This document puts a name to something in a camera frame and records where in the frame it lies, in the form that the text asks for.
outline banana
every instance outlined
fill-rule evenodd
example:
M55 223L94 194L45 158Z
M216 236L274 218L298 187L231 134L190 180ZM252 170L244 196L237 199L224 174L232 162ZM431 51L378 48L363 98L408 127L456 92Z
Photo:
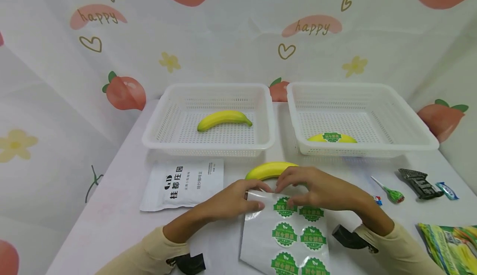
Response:
M268 162L258 165L248 172L245 180L257 179L266 180L268 178L278 177L288 166L298 166L290 162Z
M321 133L310 137L308 141L357 143L351 136L341 133Z
M249 127L252 126L252 122L239 111L218 111L211 115L206 116L197 125L197 131L204 132L210 128L223 123L246 123Z

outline white plastic basket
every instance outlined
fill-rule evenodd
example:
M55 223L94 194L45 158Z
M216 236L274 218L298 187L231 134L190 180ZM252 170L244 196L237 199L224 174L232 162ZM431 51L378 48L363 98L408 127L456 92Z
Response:
M197 125L217 111L241 111L253 123ZM270 91L263 84L173 84L160 98L142 142L178 156L256 157L275 142Z
M392 158L439 148L426 124L389 86L296 82L287 86L287 95L302 154ZM358 143L308 141L321 133L346 134Z

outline tabletop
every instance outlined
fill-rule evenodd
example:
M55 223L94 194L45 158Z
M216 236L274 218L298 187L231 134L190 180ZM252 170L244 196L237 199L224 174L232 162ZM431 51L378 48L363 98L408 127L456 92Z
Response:
M157 226L167 224L187 209L140 212L139 205L154 162L170 156L142 145L144 132L157 100L150 101L120 147L104 174L103 180L83 210L65 243L53 260L47 275L90 275L128 247L137 243ZM370 194L383 198L383 210L401 223L424 248L415 225L418 222L449 226L477 224L477 196L459 177L439 151L412 152L395 159L326 158L300 155L294 145L289 123L288 105L274 103L277 119L276 143L255 159L225 159L224 185L245 177L254 166L270 161L289 161L313 165L349 181ZM415 169L429 174L434 184L445 181L460 200L439 199L417 201L416 194L396 176L398 168ZM385 193L370 180L373 175L393 190L401 191L406 200L393 205ZM266 182L274 187L274 179ZM350 231L360 224L352 212L326 212L328 231L342 224ZM198 231L189 241L191 256L204 254L205 274L261 274L239 260L243 217L214 222ZM384 274L367 250L351 250L329 239L332 274ZM180 274L176 269L172 274Z

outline sleeve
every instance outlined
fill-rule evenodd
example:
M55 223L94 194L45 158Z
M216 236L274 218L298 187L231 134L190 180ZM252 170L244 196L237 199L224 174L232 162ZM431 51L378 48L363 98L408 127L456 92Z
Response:
M158 227L141 242L107 263L96 275L168 274L175 266L173 258L189 252L187 243L176 244L167 240L162 227Z
M372 255L389 275L446 275L404 227L396 222L393 231L384 237L375 234L364 224L354 232L379 250Z

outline lollipop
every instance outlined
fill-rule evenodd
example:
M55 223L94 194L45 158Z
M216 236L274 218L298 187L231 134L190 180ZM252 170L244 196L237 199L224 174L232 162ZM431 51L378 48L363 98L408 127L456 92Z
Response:
M393 203L402 203L404 201L404 195L401 192L387 188L385 185L381 184L380 181L376 180L373 176L371 176L371 179L373 179L379 186L381 186L381 188L383 188L384 191L386 191L389 199Z

